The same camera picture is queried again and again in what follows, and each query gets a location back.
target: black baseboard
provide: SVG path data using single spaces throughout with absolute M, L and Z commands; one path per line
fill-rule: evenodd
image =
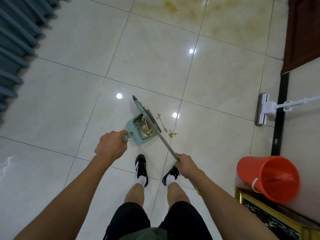
M 278 104 L 283 104 L 287 100 L 288 84 L 289 84 L 289 72 L 281 75 Z M 277 114 L 275 116 L 271 156 L 280 156 L 283 126 L 285 122 L 285 114 L 286 113 L 283 111 L 283 108 L 277 109 Z

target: black sneaker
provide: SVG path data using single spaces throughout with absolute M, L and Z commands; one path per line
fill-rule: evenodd
M 144 155 L 140 154 L 136 158 L 136 171 L 137 171 L 137 178 L 139 178 L 141 175 L 146 177 L 146 184 L 144 187 L 148 185 L 148 174 L 147 174 L 147 161 Z
M 162 178 L 162 184 L 164 186 L 167 186 L 166 179 L 169 174 L 173 175 L 176 180 L 177 180 L 178 176 L 180 175 L 178 169 L 175 166 L 172 166 L 172 169 L 170 169 L 169 172 Z

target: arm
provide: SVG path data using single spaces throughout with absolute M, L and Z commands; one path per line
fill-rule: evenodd
M 14 240 L 75 239 L 87 216 L 94 193 L 110 165 L 127 149 L 126 130 L 100 138 L 97 155 Z
M 278 240 L 265 224 L 200 170 L 190 156 L 176 154 L 175 166 L 197 186 L 224 240 Z

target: glossy floor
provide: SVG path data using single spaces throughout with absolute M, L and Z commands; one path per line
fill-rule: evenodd
M 274 117 L 261 128 L 254 115 L 260 92 L 278 97 L 286 0 L 60 4 L 0 128 L 2 239 L 12 239 L 89 164 L 103 133 L 139 114 L 132 95 L 160 114 L 172 148 L 191 155 L 232 196 L 238 160 L 270 155 Z M 144 209 L 152 226 L 163 220 L 160 180 L 174 160 L 158 137 L 141 146 L 129 140 L 100 182 L 78 239 L 103 238 L 134 183 L 140 153 L 149 174 Z M 178 183 L 220 239 L 200 196 L 183 177 Z

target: white wall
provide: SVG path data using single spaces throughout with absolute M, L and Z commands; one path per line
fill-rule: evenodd
M 320 58 L 290 72 L 287 100 L 320 96 Z M 284 121 L 281 156 L 298 168 L 301 189 L 288 206 L 320 222 L 320 100 L 294 107 Z

